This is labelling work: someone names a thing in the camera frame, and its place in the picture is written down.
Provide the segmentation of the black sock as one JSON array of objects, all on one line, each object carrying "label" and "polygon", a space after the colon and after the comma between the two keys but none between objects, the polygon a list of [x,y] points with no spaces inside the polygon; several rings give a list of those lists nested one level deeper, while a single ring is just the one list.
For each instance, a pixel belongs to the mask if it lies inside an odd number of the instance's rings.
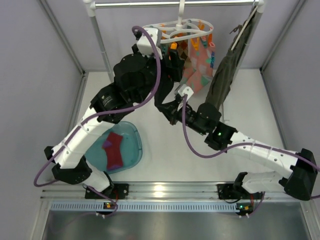
[{"label": "black sock", "polygon": [[172,91],[173,87],[174,87],[174,82],[171,79],[171,77],[166,73],[162,73],[159,86],[154,95],[154,106],[157,108],[159,112],[163,111],[164,109],[163,101],[168,96],[168,94]]}]

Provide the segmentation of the white clip hanger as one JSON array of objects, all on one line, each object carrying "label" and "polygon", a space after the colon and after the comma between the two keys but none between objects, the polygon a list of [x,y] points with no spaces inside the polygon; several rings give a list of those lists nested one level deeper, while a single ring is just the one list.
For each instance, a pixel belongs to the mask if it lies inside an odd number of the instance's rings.
[{"label": "white clip hanger", "polygon": [[183,19],[185,11],[185,0],[179,1],[178,18],[175,21],[153,23],[143,28],[156,28],[161,32],[160,44],[188,41],[196,44],[198,41],[207,44],[213,41],[214,27],[210,22],[197,18]]}]

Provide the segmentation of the maroon sock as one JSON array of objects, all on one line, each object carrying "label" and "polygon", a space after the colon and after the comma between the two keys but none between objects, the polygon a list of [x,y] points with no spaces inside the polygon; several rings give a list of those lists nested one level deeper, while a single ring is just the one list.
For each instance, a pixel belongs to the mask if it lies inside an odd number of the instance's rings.
[{"label": "maroon sock", "polygon": [[106,169],[108,171],[117,170],[124,166],[120,149],[122,140],[122,135],[110,132],[101,147],[106,154]]}]

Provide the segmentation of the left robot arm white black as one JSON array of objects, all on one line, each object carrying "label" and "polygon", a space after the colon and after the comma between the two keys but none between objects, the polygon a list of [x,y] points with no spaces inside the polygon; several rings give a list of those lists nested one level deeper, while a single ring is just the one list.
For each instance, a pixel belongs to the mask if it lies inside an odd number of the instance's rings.
[{"label": "left robot arm white black", "polygon": [[112,191],[111,178],[87,161],[86,151],[108,129],[149,100],[159,106],[173,83],[181,80],[183,65],[184,60],[173,49],[158,57],[138,50],[123,57],[113,68],[113,82],[93,97],[73,130],[58,145],[46,147],[45,155],[54,163],[54,180],[85,184],[100,193]]}]

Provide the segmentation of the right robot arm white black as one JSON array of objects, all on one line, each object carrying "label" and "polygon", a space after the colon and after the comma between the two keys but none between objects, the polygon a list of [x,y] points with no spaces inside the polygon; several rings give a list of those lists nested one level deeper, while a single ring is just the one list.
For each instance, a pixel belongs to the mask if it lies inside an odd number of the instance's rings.
[{"label": "right robot arm white black", "polygon": [[205,159],[230,153],[251,160],[268,169],[269,172],[240,172],[233,182],[233,189],[240,193],[283,192],[301,201],[313,198],[312,192],[320,168],[314,154],[305,148],[290,151],[257,141],[236,128],[220,121],[221,113],[210,103],[202,103],[193,110],[185,97],[163,103],[155,100],[155,107],[167,118],[171,125],[182,123],[183,135],[191,145],[187,128],[206,135],[204,142],[216,152],[212,155],[199,154]]}]

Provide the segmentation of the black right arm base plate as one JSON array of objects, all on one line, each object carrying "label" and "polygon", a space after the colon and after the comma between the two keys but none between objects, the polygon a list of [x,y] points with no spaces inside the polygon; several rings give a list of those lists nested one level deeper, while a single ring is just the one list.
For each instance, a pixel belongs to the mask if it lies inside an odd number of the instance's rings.
[{"label": "black right arm base plate", "polygon": [[220,200],[260,200],[262,192],[249,193],[242,186],[233,183],[221,183],[217,185],[218,197]]}]

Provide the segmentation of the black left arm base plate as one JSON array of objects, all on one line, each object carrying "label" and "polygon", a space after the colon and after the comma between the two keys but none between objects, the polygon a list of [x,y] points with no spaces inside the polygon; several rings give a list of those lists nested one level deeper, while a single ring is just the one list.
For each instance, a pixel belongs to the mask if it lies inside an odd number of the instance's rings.
[{"label": "black left arm base plate", "polygon": [[108,187],[100,193],[96,193],[95,189],[92,190],[90,187],[86,186],[84,198],[89,200],[98,200],[108,197],[112,200],[124,200],[129,194],[129,186],[130,185],[127,183],[114,183],[113,188]]}]

